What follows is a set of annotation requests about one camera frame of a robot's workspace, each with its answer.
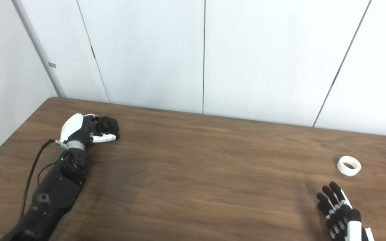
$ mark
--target robotic hand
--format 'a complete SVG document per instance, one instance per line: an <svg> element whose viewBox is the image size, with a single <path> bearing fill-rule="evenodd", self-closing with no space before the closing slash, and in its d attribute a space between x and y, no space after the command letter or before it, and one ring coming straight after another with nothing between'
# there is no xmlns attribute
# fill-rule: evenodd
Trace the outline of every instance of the robotic hand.
<svg viewBox="0 0 386 241"><path fill-rule="evenodd" d="M32 203L18 223L0 241L47 241L62 219L74 206L89 172L86 148L91 143L110 142L119 138L115 119L95 114L74 114L62 127L60 140L49 140L37 155L29 181L41 151L50 143L58 143L63 152L39 183Z"/></svg>
<svg viewBox="0 0 386 241"><path fill-rule="evenodd" d="M326 217L326 226L332 241L374 241L370 228L363 228L361 215L353 209L343 190L335 183L323 186L318 193L318 208Z"/></svg>

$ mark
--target wooden table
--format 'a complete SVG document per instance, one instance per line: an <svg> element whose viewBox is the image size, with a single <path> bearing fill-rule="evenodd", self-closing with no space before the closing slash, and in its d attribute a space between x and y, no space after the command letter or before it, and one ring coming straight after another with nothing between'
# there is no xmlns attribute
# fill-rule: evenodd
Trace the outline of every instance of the wooden table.
<svg viewBox="0 0 386 241"><path fill-rule="evenodd" d="M315 195L334 180L386 241L386 136L62 98L0 147L0 237L41 145L75 113L114 117L121 139L89 151L87 184L52 240L330 240ZM37 169L60 152L50 145ZM357 176L339 173L343 155L362 162Z"/></svg>

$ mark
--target black fingertip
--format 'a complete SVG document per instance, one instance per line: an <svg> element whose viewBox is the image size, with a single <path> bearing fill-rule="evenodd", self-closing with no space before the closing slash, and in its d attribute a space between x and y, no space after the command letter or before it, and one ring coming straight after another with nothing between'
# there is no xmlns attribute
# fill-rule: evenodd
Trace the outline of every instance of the black fingertip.
<svg viewBox="0 0 386 241"><path fill-rule="evenodd" d="M330 184L328 185L331 189L333 189L333 190L337 190L337 191L340 191L340 186L339 185L337 185L335 182L330 182Z"/></svg>
<svg viewBox="0 0 386 241"><path fill-rule="evenodd" d="M323 186L322 190L323 190L323 193L325 193L328 196L328 199L330 199L333 205L339 204L336 197L334 196L334 192L328 186Z"/></svg>
<svg viewBox="0 0 386 241"><path fill-rule="evenodd" d="M323 202L323 203L328 202L328 198L326 198L326 196L320 192L317 193L317 198L318 200L320 200L320 202Z"/></svg>
<svg viewBox="0 0 386 241"><path fill-rule="evenodd" d="M359 221L361 222L361 214L357 209L350 209L348 212L348 222L349 221Z"/></svg>
<svg viewBox="0 0 386 241"><path fill-rule="evenodd" d="M343 196L342 194L342 189L340 188L340 186L338 186L335 182L331 182L329 185L328 185L331 190L333 190L333 192L336 194L337 198L339 199L339 201L342 201L342 200L345 200L345 197Z"/></svg>

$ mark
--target black cable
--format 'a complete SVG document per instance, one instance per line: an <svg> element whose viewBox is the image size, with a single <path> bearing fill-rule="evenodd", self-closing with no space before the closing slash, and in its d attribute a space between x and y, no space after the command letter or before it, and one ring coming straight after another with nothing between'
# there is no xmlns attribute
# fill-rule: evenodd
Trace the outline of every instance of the black cable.
<svg viewBox="0 0 386 241"><path fill-rule="evenodd" d="M20 209L20 218L23 217L23 213L25 212L25 204L26 204L26 197L28 195L29 183L31 182L32 175L34 174L35 166L37 165L38 159L40 158L40 155L43 152L43 150L46 149L46 147L53 142L55 142L55 140L49 139L46 143L44 143L44 145L41 147L40 151L38 152L37 157L35 157L34 163L32 164L32 167L31 167L31 172L29 173L29 176L28 176L28 180L26 181L25 191L23 193L23 201Z"/></svg>
<svg viewBox="0 0 386 241"><path fill-rule="evenodd" d="M37 186L40 184L40 174L46 170L46 168L48 168L49 166L52 166L52 165L55 165L58 161L55 161L54 163L50 163L49 165L45 166L43 169L41 169L41 171L38 173L37 175Z"/></svg>

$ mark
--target white ring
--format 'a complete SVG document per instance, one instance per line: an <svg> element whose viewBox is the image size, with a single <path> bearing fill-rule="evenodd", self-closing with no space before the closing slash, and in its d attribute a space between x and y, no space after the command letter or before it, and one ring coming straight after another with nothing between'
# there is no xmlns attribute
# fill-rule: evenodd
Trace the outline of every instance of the white ring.
<svg viewBox="0 0 386 241"><path fill-rule="evenodd" d="M351 165L354 169L345 166L345 163ZM337 169L339 169L342 174L352 177L355 176L361 170L361 164L354 157L343 156L339 159L339 162L337 163Z"/></svg>

